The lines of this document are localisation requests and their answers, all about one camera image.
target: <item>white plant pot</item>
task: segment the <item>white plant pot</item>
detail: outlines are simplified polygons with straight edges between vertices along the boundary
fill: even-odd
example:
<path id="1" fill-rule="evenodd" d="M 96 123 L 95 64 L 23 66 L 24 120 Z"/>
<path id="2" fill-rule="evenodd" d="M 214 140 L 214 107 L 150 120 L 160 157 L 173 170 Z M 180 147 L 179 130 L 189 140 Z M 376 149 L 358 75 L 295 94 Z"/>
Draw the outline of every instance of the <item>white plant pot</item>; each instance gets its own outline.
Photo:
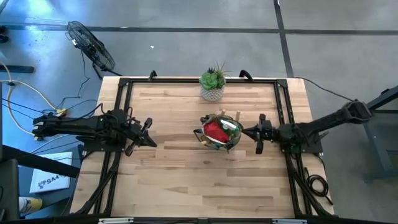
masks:
<path id="1" fill-rule="evenodd" d="M 200 85 L 200 94 L 203 99 L 207 101 L 218 101 L 223 97 L 224 94 L 224 87 L 215 90 L 206 90 L 202 85 Z"/>

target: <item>fan stand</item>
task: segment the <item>fan stand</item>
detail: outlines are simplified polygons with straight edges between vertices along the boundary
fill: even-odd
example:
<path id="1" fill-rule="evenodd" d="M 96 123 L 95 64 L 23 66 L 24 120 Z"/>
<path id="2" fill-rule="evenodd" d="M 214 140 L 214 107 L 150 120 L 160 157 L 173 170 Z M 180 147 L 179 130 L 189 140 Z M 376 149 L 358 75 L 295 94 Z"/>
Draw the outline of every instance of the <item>fan stand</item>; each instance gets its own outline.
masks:
<path id="1" fill-rule="evenodd" d="M 100 80 L 102 80 L 103 77 L 100 75 L 100 72 L 98 71 L 97 66 L 95 65 L 94 62 L 93 62 L 93 68 L 94 68 L 95 73 L 97 73 L 98 78 L 99 78 Z M 107 68 L 101 68 L 101 71 L 110 72 L 110 73 L 113 73 L 113 74 L 115 74 L 115 75 L 122 76 L 121 74 L 119 74 L 119 73 L 117 73 L 117 72 L 114 72 L 114 71 L 112 71 L 112 70 L 109 70 L 109 69 L 107 69 Z"/>

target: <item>fan grille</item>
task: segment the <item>fan grille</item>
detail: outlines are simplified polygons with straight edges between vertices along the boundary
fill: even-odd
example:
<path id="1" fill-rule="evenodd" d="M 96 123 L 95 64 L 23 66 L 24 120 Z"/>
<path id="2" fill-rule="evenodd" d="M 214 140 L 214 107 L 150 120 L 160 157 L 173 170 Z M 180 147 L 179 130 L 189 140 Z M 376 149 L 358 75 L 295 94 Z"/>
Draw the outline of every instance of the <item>fan grille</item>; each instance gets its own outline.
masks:
<path id="1" fill-rule="evenodd" d="M 76 47 L 102 70 L 112 70 L 115 62 L 104 44 L 99 41 L 82 23 L 71 21 L 67 25 L 69 36 L 76 41 Z"/>

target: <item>white cable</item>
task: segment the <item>white cable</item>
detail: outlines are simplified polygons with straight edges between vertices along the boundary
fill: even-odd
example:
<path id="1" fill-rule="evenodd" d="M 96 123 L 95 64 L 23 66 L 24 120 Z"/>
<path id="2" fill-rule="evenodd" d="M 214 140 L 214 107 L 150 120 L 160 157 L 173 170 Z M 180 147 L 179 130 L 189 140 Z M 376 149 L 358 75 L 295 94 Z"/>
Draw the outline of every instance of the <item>white cable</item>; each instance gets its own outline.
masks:
<path id="1" fill-rule="evenodd" d="M 30 152 L 30 153 L 33 153 L 33 152 L 35 152 L 35 151 L 37 151 L 37 150 L 43 148 L 44 146 L 48 145 L 49 143 L 51 143 L 51 142 L 53 142 L 53 141 L 55 141 L 55 140 L 57 140 L 57 139 L 60 139 L 60 138 L 63 138 L 63 137 L 69 136 L 69 135 L 70 135 L 70 134 L 64 134 L 63 136 L 59 136 L 59 137 L 57 137 L 57 138 L 55 138 L 55 139 L 51 139 L 51 140 L 49 140 L 48 142 L 44 143 L 43 145 L 39 146 L 37 149 L 35 149 L 35 150 L 33 150 L 32 152 Z"/>

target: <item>red object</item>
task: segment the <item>red object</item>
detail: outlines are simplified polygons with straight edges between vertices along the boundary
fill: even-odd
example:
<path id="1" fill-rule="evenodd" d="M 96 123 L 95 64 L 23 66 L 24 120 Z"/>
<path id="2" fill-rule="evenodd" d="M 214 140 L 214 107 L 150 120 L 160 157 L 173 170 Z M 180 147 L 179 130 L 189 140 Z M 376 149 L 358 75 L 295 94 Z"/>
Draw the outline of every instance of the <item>red object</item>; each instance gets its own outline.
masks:
<path id="1" fill-rule="evenodd" d="M 229 140 L 228 135 L 218 126 L 216 121 L 205 124 L 204 132 L 207 136 L 222 143 L 227 143 Z"/>

